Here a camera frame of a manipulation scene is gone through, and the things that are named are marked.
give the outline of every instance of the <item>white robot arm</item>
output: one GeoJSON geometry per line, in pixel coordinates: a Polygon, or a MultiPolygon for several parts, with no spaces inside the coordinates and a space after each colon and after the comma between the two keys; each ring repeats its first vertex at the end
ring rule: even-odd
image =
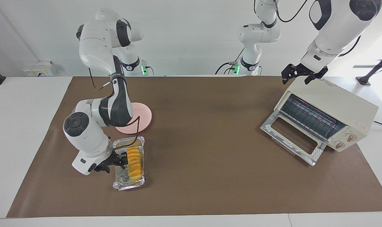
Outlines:
{"type": "Polygon", "coordinates": [[[279,39],[281,29],[276,23],[276,11],[273,0],[259,0],[256,4],[259,24],[248,24],[239,29],[239,40],[244,44],[244,55],[238,65],[240,74],[256,75],[262,53],[259,43],[272,43],[279,39]]]}
{"type": "MultiPolygon", "coordinates": [[[[91,69],[109,74],[113,92],[104,98],[80,101],[63,125],[67,139],[79,150],[72,166],[84,175],[93,170],[109,172],[109,165],[127,164],[125,158],[118,157],[101,128],[126,126],[133,117],[122,60],[112,50],[126,48],[130,46],[131,40],[139,40],[142,36],[132,33],[126,20],[117,19],[114,22],[117,17],[106,11],[101,9],[98,12],[102,13],[98,15],[99,19],[82,25],[77,36],[82,62],[91,69]]],[[[133,55],[122,56],[133,58],[133,55]]]]}
{"type": "Polygon", "coordinates": [[[381,9],[381,0],[315,0],[310,20],[319,31],[300,64],[289,64],[282,71],[283,84],[297,76],[308,76],[305,83],[320,79],[331,63],[358,38],[381,9]]]}

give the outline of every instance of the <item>white wall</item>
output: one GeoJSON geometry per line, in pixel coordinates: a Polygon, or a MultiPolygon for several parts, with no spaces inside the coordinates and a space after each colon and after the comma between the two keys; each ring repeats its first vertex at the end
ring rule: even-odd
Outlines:
{"type": "MultiPolygon", "coordinates": [[[[263,75],[279,75],[288,63],[299,63],[317,35],[308,18],[312,2],[308,1],[292,22],[278,21],[282,28],[280,40],[262,45],[263,75]]],[[[279,9],[283,19],[291,18],[301,3],[303,0],[283,1],[279,9]]],[[[139,56],[159,75],[213,74],[222,63],[234,60],[243,48],[237,38],[239,27],[260,22],[253,13],[253,0],[0,0],[0,11],[28,45],[24,48],[22,42],[5,42],[10,34],[0,30],[0,50],[4,59],[12,61],[0,65],[1,70],[9,70],[9,65],[14,65],[14,71],[18,69],[31,49],[39,60],[57,64],[61,76],[87,75],[78,56],[75,33],[101,7],[112,8],[122,17],[142,24],[145,38],[135,46],[139,56]]],[[[328,75],[351,69],[355,59],[381,34],[382,10],[357,48],[333,62],[328,75]]]]}

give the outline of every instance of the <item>white table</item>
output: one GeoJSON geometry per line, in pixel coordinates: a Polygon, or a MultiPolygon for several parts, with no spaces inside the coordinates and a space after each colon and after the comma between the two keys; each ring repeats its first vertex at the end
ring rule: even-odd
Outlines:
{"type": "MultiPolygon", "coordinates": [[[[382,226],[382,212],[4,219],[71,79],[7,78],[0,86],[0,226],[117,223],[138,226],[382,226]]],[[[327,79],[378,105],[376,120],[382,122],[382,101],[371,87],[360,86],[354,79],[327,79]]],[[[372,125],[368,137],[358,145],[382,185],[382,126],[372,125]]]]}

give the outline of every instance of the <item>black metal rod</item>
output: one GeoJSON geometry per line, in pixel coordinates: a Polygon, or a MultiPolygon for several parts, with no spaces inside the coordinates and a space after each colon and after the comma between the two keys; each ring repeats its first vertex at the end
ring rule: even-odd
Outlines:
{"type": "Polygon", "coordinates": [[[357,78],[358,82],[362,85],[368,84],[369,78],[371,76],[373,76],[373,74],[375,74],[381,67],[382,67],[382,60],[380,61],[380,63],[378,63],[376,66],[374,66],[374,68],[366,76],[362,76],[361,78],[357,78]]]}

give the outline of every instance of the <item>brown tabletop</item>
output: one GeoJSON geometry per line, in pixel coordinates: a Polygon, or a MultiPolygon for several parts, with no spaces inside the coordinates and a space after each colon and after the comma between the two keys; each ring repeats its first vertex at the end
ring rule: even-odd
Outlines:
{"type": "MultiPolygon", "coordinates": [[[[98,86],[109,78],[95,78],[98,86]]],[[[382,187],[357,145],[328,148],[316,166],[260,130],[287,86],[278,77],[127,78],[132,102],[153,113],[145,137],[146,183],[117,191],[113,173],[84,176],[64,119],[95,91],[74,77],[8,217],[270,214],[382,211],[382,187]]],[[[129,137],[104,128],[114,141],[129,137]]]]}

